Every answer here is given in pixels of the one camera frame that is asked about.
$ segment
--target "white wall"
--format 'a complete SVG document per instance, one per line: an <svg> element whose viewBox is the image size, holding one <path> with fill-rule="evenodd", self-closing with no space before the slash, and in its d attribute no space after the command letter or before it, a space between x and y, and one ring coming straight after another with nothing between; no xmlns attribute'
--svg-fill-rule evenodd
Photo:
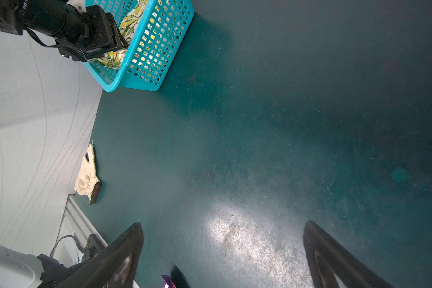
<svg viewBox="0 0 432 288"><path fill-rule="evenodd" d="M0 32L0 245L49 254L101 91L57 49Z"/></svg>

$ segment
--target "dark green floor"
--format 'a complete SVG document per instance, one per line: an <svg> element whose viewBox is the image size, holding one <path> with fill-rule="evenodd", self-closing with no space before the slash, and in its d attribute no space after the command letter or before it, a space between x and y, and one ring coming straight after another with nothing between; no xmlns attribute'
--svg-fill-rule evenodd
<svg viewBox="0 0 432 288"><path fill-rule="evenodd" d="M92 140L136 279L310 287L314 220L398 288L432 287L432 1L195 0L158 92L102 95ZM396 167L409 171L396 182Z"/></svg>

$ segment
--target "yellow floral cloth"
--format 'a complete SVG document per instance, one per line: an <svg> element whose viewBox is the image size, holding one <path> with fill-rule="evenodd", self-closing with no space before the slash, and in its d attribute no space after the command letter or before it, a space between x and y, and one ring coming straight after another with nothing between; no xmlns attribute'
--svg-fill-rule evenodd
<svg viewBox="0 0 432 288"><path fill-rule="evenodd" d="M136 29L138 29L139 21L141 20L145 7L147 6L147 2L148 0L138 0L138 4L121 21L118 30L125 38L128 45L131 43L132 38L134 37L134 32L136 32ZM127 54L127 51L128 49L108 52L105 53L103 57L94 58L92 61L100 63L107 68L118 70L121 66L123 58L125 58L125 55Z"/></svg>

